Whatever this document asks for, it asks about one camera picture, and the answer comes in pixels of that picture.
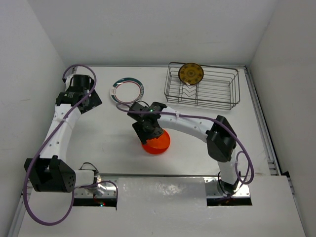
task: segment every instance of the white plate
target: white plate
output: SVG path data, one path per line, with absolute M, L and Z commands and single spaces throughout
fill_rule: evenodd
M 110 95 L 115 103 L 132 104 L 143 97 L 144 86 L 135 78 L 123 78 L 113 84 Z

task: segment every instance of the wire dish rack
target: wire dish rack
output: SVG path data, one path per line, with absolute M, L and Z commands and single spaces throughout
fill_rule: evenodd
M 202 81 L 196 85 L 186 85 L 178 76 L 184 64 L 171 62 L 168 65 L 164 86 L 168 102 L 220 110 L 231 110 L 240 102 L 237 69 L 200 64 L 204 70 Z

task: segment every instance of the yellow plate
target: yellow plate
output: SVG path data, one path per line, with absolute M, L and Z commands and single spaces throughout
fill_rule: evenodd
M 184 84 L 195 85 L 203 79 L 204 71 L 199 64 L 186 63 L 180 68 L 178 76 Z

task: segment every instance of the orange bowl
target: orange bowl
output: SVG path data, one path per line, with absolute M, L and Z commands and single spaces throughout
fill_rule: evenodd
M 147 144 L 142 147 L 146 152 L 153 155 L 164 153 L 170 146 L 170 136 L 166 130 L 163 129 L 163 134 L 159 138 L 147 140 Z

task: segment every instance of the white table surface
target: white table surface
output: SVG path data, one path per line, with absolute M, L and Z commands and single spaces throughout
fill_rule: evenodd
M 304 237 L 285 176 L 257 176 L 252 206 L 207 207 L 204 183 L 188 178 L 121 178 L 113 207 L 73 207 L 57 226 L 26 213 L 19 237 Z M 67 211 L 71 195 L 32 192 L 30 206 L 45 221 Z
M 92 67 L 97 75 L 96 91 L 103 104 L 83 114 L 76 123 L 67 152 L 67 164 L 78 169 L 83 162 L 93 163 L 102 173 L 216 175 L 217 162 L 207 153 L 206 144 L 195 137 L 168 130 L 169 149 L 162 155 L 146 153 L 132 128 L 134 120 L 116 109 L 110 88 L 118 79 L 132 77 L 145 89 L 143 100 L 165 103 L 164 83 L 167 68 Z M 77 74 L 91 73 L 79 67 Z M 270 175 L 267 155 L 259 132 L 244 70 L 239 70 L 240 103 L 229 112 L 178 107 L 181 112 L 215 118 L 225 116 L 252 158 L 256 175 Z M 245 173 L 247 162 L 240 159 Z

